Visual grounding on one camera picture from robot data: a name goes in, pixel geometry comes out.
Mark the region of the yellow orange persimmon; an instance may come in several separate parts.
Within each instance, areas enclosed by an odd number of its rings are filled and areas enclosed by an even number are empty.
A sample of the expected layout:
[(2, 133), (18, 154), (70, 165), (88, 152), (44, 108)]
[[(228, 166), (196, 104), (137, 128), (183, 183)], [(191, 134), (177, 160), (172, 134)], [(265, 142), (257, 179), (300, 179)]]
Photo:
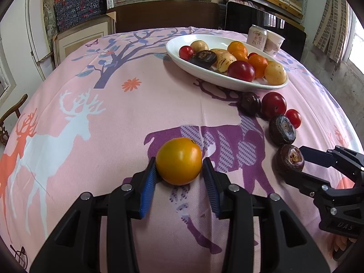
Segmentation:
[(190, 138), (175, 138), (158, 150), (155, 164), (164, 181), (171, 185), (186, 185), (201, 171), (202, 151)]

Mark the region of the brown kiwi fruit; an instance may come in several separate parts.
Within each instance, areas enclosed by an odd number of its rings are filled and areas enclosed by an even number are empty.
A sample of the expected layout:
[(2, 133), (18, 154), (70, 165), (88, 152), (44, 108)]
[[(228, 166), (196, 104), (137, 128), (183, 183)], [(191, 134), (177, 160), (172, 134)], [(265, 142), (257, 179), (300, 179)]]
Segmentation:
[(264, 71), (264, 77), (269, 85), (281, 85), (286, 82), (287, 74), (284, 67), (277, 62), (269, 61)]

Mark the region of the large orange tangerine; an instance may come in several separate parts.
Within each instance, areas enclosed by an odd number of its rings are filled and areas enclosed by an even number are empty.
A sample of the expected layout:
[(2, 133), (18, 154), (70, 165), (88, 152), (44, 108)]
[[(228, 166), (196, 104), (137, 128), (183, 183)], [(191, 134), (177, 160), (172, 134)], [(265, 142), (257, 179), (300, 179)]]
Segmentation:
[(262, 78), (264, 76), (265, 69), (268, 66), (268, 61), (266, 58), (260, 55), (252, 56), (248, 58), (248, 62), (251, 66), (254, 67), (255, 70), (255, 77)]

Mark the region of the red cherry tomato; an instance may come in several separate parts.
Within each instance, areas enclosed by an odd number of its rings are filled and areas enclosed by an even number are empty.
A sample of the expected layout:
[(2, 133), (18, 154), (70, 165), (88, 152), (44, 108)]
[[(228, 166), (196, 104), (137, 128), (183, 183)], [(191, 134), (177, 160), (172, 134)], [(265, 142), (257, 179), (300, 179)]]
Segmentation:
[(247, 57), (251, 58), (252, 56), (258, 55), (256, 52), (251, 52)]
[(195, 54), (193, 48), (191, 46), (182, 46), (179, 49), (179, 57), (184, 61), (189, 61), (190, 58)]
[(302, 123), (301, 114), (295, 109), (289, 109), (286, 111), (285, 116), (290, 120), (292, 126), (295, 129), (299, 128)]

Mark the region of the red cherry tomato on cloth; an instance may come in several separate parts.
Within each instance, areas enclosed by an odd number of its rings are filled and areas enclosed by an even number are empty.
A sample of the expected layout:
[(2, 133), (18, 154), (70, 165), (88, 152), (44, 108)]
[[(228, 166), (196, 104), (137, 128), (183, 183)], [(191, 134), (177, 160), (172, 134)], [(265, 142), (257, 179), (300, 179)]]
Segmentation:
[(289, 109), (286, 111), (285, 116), (290, 120), (292, 126), (295, 129), (299, 128), (302, 123), (301, 114), (295, 109)]

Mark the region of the pink patterned tablecloth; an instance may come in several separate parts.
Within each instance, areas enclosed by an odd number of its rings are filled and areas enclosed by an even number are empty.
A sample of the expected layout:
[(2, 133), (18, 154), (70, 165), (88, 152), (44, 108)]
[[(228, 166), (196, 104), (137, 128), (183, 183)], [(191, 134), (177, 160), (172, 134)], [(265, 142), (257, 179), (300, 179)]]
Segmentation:
[[(330, 269), (336, 236), (320, 231), (312, 199), (278, 182), (270, 160), (268, 123), (240, 116), (238, 92), (203, 82), (178, 67), (165, 44), (181, 35), (235, 32), (160, 28), (92, 40), (71, 53), (22, 109), (1, 160), (1, 237), (25, 255), (27, 271), (46, 237), (82, 191), (103, 195), (147, 166), (160, 146), (176, 137), (196, 141), (219, 171), (257, 195), (276, 191), (315, 239)], [(295, 145), (320, 150), (335, 144), (363, 153), (349, 119), (333, 96), (284, 51), (287, 71), (279, 93), (303, 117)], [(209, 209), (202, 178), (186, 187), (159, 182), (151, 215), (133, 220), (141, 272), (218, 272), (228, 221)]]

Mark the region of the red plum in plate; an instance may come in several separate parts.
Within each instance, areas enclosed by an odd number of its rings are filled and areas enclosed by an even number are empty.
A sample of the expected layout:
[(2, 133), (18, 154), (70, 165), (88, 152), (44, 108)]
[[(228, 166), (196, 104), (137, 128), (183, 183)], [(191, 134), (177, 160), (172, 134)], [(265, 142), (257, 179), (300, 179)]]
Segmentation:
[(255, 70), (252, 65), (245, 61), (235, 61), (228, 67), (228, 76), (252, 82), (255, 79)]

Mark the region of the curtain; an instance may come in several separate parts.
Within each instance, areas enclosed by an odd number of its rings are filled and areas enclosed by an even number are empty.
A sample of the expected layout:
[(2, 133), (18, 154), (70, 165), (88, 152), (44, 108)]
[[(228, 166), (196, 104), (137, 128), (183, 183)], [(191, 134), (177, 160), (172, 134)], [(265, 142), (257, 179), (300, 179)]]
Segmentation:
[(340, 66), (351, 29), (352, 9), (347, 0), (326, 0), (313, 45)]

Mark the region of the white paper cup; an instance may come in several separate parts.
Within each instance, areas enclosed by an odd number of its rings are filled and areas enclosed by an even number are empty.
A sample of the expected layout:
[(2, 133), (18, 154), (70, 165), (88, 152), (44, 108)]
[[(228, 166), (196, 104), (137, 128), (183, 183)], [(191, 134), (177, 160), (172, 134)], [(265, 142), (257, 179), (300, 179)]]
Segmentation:
[(272, 57), (276, 57), (284, 40), (284, 37), (267, 30), (267, 40), (263, 51)]

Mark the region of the orange tangerine in plate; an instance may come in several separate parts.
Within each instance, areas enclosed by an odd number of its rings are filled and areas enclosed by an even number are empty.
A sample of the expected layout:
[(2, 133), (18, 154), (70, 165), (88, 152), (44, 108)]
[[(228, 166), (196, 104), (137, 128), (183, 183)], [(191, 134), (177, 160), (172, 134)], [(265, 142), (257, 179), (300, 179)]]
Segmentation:
[(245, 45), (240, 42), (240, 41), (233, 41), (229, 44), (229, 46), (227, 47), (227, 51), (229, 53), (233, 53), (235, 51), (240, 51), (243, 52), (245, 55), (248, 54), (247, 48), (245, 47)]

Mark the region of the wooden chair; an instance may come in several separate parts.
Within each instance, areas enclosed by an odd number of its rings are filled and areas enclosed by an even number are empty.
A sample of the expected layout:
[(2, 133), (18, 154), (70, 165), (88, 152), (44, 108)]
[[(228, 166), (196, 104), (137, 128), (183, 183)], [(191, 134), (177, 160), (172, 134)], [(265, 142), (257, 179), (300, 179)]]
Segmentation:
[(11, 123), (15, 120), (15, 116), (17, 118), (20, 117), (20, 108), (28, 99), (28, 94), (24, 94), (20, 100), (15, 103), (12, 107), (10, 107), (4, 114), (1, 116), (1, 145), (6, 146), (9, 140), (10, 133), (8, 129), (5, 127), (6, 125), (11, 125)]

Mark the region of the red cherry tomato in plate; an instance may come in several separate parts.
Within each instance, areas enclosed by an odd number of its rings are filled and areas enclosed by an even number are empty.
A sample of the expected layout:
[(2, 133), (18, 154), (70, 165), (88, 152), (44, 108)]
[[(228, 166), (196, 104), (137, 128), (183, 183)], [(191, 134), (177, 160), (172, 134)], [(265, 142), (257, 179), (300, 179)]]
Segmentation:
[(182, 46), (179, 49), (179, 57), (184, 61), (189, 61), (190, 58), (195, 54), (193, 48), (191, 46)]

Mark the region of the small tan longan fruit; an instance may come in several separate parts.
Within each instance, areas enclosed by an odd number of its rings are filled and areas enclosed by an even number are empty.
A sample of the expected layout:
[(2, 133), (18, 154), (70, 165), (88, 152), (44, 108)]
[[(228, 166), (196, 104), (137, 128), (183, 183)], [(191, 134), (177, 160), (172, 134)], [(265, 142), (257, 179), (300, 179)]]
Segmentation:
[(195, 54), (197, 54), (200, 51), (209, 50), (209, 46), (203, 40), (196, 40), (196, 41), (192, 42), (190, 47), (192, 48), (192, 50), (194, 51)]

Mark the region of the dark brown wooden board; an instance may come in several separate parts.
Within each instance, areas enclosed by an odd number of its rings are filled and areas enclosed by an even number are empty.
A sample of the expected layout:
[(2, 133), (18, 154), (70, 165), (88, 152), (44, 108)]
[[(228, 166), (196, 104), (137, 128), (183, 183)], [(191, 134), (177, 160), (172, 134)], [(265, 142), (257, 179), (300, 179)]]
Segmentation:
[(148, 28), (198, 27), (217, 29), (220, 8), (203, 1), (149, 1), (109, 9), (116, 19), (116, 32)]

